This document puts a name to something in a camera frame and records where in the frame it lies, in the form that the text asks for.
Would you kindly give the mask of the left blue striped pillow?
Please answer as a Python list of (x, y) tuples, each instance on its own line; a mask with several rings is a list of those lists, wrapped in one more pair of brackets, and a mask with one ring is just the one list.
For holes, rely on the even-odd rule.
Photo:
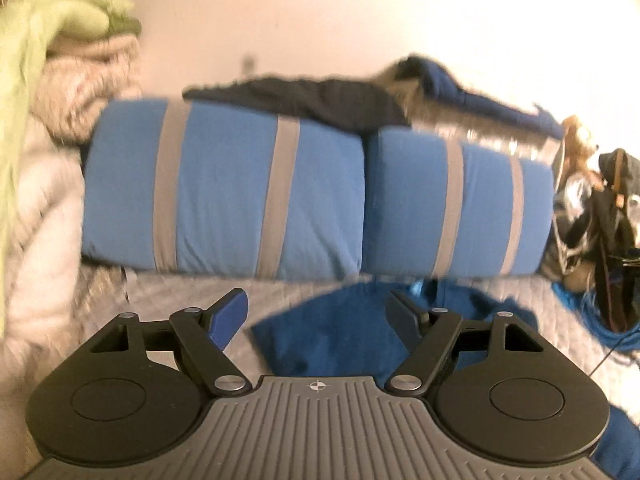
[(361, 268), (363, 148), (307, 119), (115, 101), (85, 161), (82, 251), (138, 270), (283, 281)]

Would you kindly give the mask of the white quilted duvet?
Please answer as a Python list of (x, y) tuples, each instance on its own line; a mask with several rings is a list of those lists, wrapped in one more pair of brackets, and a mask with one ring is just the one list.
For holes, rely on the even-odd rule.
[(6, 260), (6, 360), (24, 363), (70, 325), (84, 195), (78, 151), (55, 144), (46, 126), (29, 116)]

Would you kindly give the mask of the right blue striped pillow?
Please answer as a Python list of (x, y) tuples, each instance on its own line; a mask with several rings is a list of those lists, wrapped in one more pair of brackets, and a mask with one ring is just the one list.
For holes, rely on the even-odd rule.
[(549, 166), (408, 128), (366, 144), (362, 268), (403, 278), (533, 274), (552, 220)]

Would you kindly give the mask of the dark blue blanket on headboard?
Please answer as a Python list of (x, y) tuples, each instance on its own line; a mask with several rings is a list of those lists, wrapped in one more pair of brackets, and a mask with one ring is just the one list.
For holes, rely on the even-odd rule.
[(394, 81), (416, 79), (424, 96), (474, 115), (480, 115), (513, 127), (535, 131), (562, 140), (563, 127), (541, 106), (534, 112), (504, 104), (476, 90), (466, 88), (453, 73), (437, 61), (420, 55), (410, 55), (395, 65)]

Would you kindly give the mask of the black garment behind pillows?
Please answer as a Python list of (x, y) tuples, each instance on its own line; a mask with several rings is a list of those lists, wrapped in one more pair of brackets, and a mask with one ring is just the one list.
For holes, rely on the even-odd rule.
[(228, 86), (187, 88), (182, 97), (310, 119), (360, 136), (387, 126), (410, 125), (389, 93), (360, 80), (265, 77)]

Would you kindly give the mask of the light green blanket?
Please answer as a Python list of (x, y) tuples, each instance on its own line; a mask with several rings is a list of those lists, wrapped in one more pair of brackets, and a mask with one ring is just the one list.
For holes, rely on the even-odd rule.
[(130, 0), (10, 0), (1, 8), (1, 234), (14, 216), (17, 166), (26, 116), (48, 47), (138, 34)]

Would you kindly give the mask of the blue striped pillow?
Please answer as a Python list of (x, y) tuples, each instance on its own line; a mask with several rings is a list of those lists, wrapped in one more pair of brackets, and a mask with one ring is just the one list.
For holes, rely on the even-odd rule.
[(283, 281), (361, 268), (363, 148), (307, 119), (115, 101), (85, 161), (82, 251), (138, 270)]
[(403, 278), (533, 274), (552, 220), (549, 166), (408, 128), (366, 144), (362, 268)]

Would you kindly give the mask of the dark blue sweatshirt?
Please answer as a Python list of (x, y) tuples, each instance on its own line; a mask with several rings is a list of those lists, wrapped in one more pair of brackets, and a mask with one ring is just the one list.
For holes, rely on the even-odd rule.
[(252, 336), (273, 374), (281, 376), (372, 376), (379, 386), (408, 356), (387, 324), (385, 301), (393, 290), (409, 295), (422, 309), (443, 307), (467, 320), (489, 321), (510, 311), (534, 330), (541, 317), (506, 297), (448, 280), (412, 285), (373, 281), (314, 297), (252, 326)]

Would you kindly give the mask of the brown teddy bear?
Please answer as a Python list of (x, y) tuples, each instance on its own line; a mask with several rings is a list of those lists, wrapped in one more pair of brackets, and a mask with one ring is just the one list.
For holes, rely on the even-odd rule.
[(564, 176), (588, 169), (588, 160), (597, 153), (599, 144), (589, 128), (572, 115), (562, 121), (564, 129)]

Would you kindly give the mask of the beige knitted blanket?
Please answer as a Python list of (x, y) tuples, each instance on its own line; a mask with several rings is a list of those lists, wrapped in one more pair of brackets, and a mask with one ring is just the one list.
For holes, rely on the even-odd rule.
[(48, 49), (30, 112), (55, 140), (84, 144), (111, 101), (141, 97), (141, 50), (136, 35), (93, 42), (59, 36)]

